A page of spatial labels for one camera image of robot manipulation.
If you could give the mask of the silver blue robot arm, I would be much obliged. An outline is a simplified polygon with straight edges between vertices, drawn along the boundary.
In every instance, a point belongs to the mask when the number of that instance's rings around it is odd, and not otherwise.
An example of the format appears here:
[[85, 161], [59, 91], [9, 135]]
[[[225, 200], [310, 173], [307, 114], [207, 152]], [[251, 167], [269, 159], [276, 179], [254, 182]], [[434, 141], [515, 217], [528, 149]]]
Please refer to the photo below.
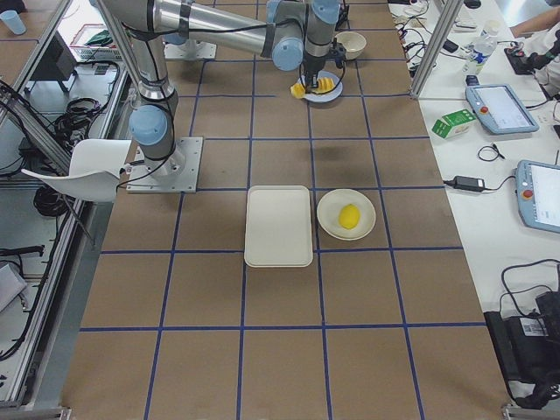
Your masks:
[[264, 22], [194, 1], [93, 5], [136, 77], [140, 107], [129, 127], [143, 153], [145, 174], [160, 182], [173, 181], [186, 168], [186, 154], [175, 137], [178, 93], [169, 80], [166, 46], [195, 55], [201, 46], [217, 45], [270, 59], [282, 71], [302, 71], [306, 93], [319, 87], [326, 62], [345, 54], [335, 39], [336, 1], [271, 1]]

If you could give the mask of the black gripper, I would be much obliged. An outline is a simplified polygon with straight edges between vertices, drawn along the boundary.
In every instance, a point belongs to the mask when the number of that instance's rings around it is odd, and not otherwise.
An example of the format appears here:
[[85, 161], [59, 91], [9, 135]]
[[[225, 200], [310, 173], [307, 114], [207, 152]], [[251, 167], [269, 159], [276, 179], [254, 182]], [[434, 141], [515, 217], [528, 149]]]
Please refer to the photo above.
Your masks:
[[306, 86], [306, 93], [312, 91], [318, 92], [319, 89], [319, 72], [324, 68], [326, 59], [324, 57], [316, 57], [308, 52], [304, 53], [303, 66], [304, 66], [304, 85]]

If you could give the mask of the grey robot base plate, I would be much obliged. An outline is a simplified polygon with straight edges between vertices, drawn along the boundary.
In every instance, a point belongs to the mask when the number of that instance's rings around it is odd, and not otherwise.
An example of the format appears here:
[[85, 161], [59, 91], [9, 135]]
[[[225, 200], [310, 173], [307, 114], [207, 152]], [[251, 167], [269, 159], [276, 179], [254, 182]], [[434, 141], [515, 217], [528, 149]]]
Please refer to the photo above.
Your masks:
[[132, 167], [126, 190], [129, 193], [195, 193], [202, 148], [202, 137], [181, 137], [175, 141], [175, 151], [160, 166], [160, 162], [146, 159], [137, 146], [136, 158], [143, 163]]

